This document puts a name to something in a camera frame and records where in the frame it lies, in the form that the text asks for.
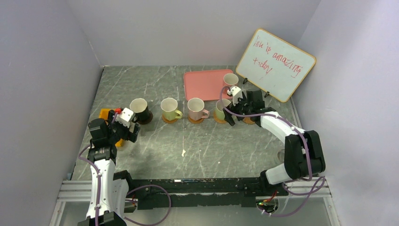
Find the green mug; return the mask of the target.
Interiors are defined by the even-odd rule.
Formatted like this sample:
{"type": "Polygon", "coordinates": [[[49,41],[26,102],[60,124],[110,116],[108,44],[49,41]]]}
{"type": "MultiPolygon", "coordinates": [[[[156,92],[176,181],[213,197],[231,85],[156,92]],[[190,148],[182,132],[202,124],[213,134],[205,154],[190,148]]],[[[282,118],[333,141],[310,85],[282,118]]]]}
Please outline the green mug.
{"type": "Polygon", "coordinates": [[[224,99],[224,98],[217,101],[216,107],[215,107],[215,112],[216,112],[217,117],[220,120],[224,120],[223,108],[227,107],[230,103],[231,103],[230,100],[224,99]]]}
{"type": "Polygon", "coordinates": [[[174,98],[168,97],[161,101],[160,107],[162,109],[162,115],[168,120],[181,119],[183,113],[178,110],[178,102],[174,98]]]}

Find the black mug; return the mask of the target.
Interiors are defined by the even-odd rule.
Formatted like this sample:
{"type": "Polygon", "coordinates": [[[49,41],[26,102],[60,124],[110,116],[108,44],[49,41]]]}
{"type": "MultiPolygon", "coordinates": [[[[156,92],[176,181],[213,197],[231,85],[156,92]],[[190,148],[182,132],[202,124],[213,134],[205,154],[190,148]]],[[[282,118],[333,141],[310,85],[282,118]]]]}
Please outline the black mug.
{"type": "Polygon", "coordinates": [[[136,98],[132,100],[129,108],[135,113],[135,116],[133,117],[134,123],[145,125],[152,121],[153,114],[149,110],[148,103],[145,99],[136,98]]]}

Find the light wooden coaster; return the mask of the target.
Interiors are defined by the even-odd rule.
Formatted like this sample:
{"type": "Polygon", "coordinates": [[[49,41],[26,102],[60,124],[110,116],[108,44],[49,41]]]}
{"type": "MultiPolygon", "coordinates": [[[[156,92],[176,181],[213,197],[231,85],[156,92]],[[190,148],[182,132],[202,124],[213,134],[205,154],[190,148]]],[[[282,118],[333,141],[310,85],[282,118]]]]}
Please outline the light wooden coaster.
{"type": "Polygon", "coordinates": [[[165,123],[172,124],[172,123],[177,122],[178,119],[168,120],[164,115],[162,115],[162,120],[163,120],[165,123]]]}
{"type": "Polygon", "coordinates": [[[204,118],[201,118],[201,119],[199,119],[199,120],[194,120],[194,119],[192,119],[190,116],[188,116],[188,120],[189,120],[189,122],[192,123],[192,124],[200,124],[200,123],[202,123],[202,122],[204,121],[204,118]]]}

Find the pink mug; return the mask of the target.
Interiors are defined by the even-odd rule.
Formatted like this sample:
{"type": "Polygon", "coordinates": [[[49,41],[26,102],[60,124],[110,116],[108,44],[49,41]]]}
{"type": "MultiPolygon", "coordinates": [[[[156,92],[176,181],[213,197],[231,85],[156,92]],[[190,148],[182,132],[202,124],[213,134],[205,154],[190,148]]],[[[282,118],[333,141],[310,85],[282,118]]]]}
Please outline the pink mug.
{"type": "Polygon", "coordinates": [[[234,73],[227,73],[223,76],[223,86],[236,86],[239,82],[239,78],[234,73]]]}
{"type": "Polygon", "coordinates": [[[187,103],[187,107],[189,110],[188,117],[191,120],[200,121],[209,117],[209,111],[205,109],[205,103],[200,98],[191,98],[187,103]]]}

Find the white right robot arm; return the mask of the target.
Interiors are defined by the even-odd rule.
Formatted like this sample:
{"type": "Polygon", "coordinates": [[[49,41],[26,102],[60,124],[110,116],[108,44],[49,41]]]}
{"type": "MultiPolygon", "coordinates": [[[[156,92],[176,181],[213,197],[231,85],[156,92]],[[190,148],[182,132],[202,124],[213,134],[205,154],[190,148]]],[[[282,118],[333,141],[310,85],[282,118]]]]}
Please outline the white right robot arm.
{"type": "Polygon", "coordinates": [[[283,118],[274,108],[267,107],[260,90],[243,91],[237,86],[224,86],[232,98],[231,103],[223,108],[225,120],[235,125],[237,120],[249,119],[258,127],[271,132],[284,144],[284,159],[280,165],[262,173],[259,191],[271,195],[277,184],[297,179],[311,179],[324,172],[326,163],[319,134],[314,130],[304,130],[283,118]]]}

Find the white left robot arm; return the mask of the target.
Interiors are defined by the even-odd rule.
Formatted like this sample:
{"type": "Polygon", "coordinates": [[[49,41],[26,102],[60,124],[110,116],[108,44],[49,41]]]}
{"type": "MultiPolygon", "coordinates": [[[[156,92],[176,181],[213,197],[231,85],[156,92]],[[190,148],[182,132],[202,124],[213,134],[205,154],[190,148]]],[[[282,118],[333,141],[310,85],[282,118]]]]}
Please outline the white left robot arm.
{"type": "Polygon", "coordinates": [[[97,118],[88,123],[91,134],[87,162],[91,169],[90,205],[85,220],[79,226],[124,226],[125,198],[135,191],[135,185],[127,171],[116,172],[116,143],[121,139],[134,143],[140,131],[135,124],[130,131],[135,113],[129,108],[108,111],[106,119],[97,118]]]}

